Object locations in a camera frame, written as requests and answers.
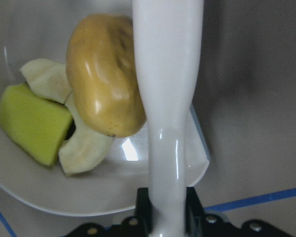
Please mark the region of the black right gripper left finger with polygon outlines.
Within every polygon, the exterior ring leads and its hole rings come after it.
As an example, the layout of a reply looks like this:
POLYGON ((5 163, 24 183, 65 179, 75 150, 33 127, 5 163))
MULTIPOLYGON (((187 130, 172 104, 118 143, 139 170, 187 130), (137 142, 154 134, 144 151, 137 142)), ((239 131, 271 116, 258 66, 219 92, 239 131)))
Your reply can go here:
POLYGON ((136 234, 154 234, 154 208, 149 199, 148 188, 138 188, 136 196, 135 217, 138 224, 135 226, 136 234))

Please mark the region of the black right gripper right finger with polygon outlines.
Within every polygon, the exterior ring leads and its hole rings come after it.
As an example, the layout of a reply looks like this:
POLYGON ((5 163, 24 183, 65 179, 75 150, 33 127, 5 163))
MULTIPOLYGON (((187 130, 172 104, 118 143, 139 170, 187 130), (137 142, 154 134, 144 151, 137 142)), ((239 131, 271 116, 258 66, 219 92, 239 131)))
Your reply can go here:
POLYGON ((194 187, 187 187, 185 200, 185 230, 187 235, 202 234, 203 206, 194 187))

